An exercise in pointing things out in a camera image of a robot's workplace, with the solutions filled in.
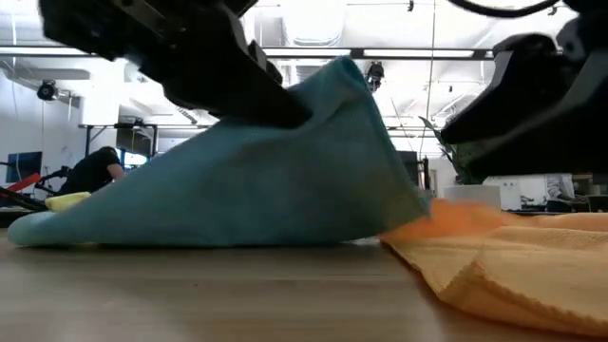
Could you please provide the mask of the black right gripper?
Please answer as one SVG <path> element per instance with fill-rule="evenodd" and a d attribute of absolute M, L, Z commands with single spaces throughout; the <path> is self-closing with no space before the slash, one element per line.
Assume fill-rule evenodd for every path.
<path fill-rule="evenodd" d="M 472 174 L 608 174 L 608 0 L 562 2 L 577 14 L 557 35 L 562 53 L 541 33 L 502 40 L 487 88 L 442 129 L 447 143 L 508 132 L 466 164 Z"/>

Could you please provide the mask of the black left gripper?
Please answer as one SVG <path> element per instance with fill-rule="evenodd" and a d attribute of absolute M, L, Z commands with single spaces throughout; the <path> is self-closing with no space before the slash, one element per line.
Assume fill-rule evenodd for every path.
<path fill-rule="evenodd" d="M 44 35 L 113 61 L 142 63 L 164 96 L 246 124 L 296 128 L 312 112 L 282 87 L 239 18 L 257 0 L 37 0 Z"/>

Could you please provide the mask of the blue microfiber towel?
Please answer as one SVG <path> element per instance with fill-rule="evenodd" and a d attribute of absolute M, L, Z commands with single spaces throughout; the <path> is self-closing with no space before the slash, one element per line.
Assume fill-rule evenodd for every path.
<path fill-rule="evenodd" d="M 295 129 L 224 119 L 65 211 L 13 222 L 19 246 L 234 247 L 373 237 L 424 217 L 419 193 L 349 57 L 291 89 Z"/>

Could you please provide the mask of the orange microfiber towel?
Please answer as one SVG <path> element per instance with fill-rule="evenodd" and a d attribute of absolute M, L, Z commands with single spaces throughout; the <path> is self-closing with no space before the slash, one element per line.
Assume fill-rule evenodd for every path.
<path fill-rule="evenodd" d="M 608 213 L 526 217 L 435 199 L 380 239 L 455 309 L 608 342 Z"/>

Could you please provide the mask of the yellow microfiber towel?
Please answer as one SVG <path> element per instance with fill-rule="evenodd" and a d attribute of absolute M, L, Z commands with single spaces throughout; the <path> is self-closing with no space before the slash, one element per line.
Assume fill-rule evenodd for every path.
<path fill-rule="evenodd" d="M 77 192 L 54 196 L 45 200 L 45 206 L 51 212 L 63 212 L 91 196 L 89 192 Z"/>

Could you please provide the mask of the person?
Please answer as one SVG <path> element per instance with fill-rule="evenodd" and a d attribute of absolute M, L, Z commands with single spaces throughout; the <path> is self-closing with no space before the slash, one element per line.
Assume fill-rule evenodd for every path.
<path fill-rule="evenodd" d="M 545 176 L 547 202 L 546 211 L 571 213 L 576 193 L 571 174 L 548 174 Z"/>
<path fill-rule="evenodd" d="M 114 147 L 104 146 L 80 160 L 67 174 L 60 195 L 94 193 L 125 176 Z"/>

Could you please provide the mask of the white plant pot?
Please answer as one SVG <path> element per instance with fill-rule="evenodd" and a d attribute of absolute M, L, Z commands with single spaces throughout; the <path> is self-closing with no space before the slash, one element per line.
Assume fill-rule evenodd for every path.
<path fill-rule="evenodd" d="M 444 198 L 487 204 L 498 209 L 502 206 L 501 187 L 496 185 L 453 185 L 445 188 Z"/>

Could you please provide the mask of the black metal stand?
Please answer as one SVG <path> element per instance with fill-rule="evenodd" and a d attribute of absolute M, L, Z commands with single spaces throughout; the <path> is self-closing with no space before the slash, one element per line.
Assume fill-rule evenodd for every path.
<path fill-rule="evenodd" d="M 147 154 L 148 157 L 154 157 L 158 152 L 158 141 L 159 141 L 159 126 L 157 124 L 152 123 L 113 123 L 113 124 L 79 124 L 79 128 L 83 128 L 85 130 L 85 155 L 88 156 L 90 154 L 90 146 L 91 143 L 96 139 L 96 136 L 92 136 L 91 132 L 94 129 L 99 129 L 98 135 L 104 132 L 106 129 L 129 129 L 132 132 L 135 132 L 137 128 L 151 128 L 152 129 L 152 137 L 150 138 L 150 148 Z"/>

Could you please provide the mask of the black computer monitor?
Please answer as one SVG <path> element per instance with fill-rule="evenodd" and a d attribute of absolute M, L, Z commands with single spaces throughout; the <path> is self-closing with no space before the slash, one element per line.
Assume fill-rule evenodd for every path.
<path fill-rule="evenodd" d="M 399 151 L 399 157 L 404 165 L 409 178 L 412 182 L 418 186 L 419 185 L 419 164 L 417 153 L 414 151 Z"/>
<path fill-rule="evenodd" d="M 42 151 L 8 154 L 5 182 L 15 183 L 39 174 L 42 169 L 42 157 Z"/>

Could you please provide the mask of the red bar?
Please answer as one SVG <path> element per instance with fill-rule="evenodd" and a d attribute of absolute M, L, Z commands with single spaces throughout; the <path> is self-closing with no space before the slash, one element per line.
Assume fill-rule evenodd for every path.
<path fill-rule="evenodd" d="M 10 185 L 8 188 L 4 188 L 0 186 L 0 197 L 7 197 L 9 193 L 19 192 L 35 183 L 37 183 L 41 179 L 41 176 L 38 173 L 34 173 L 18 182 Z"/>

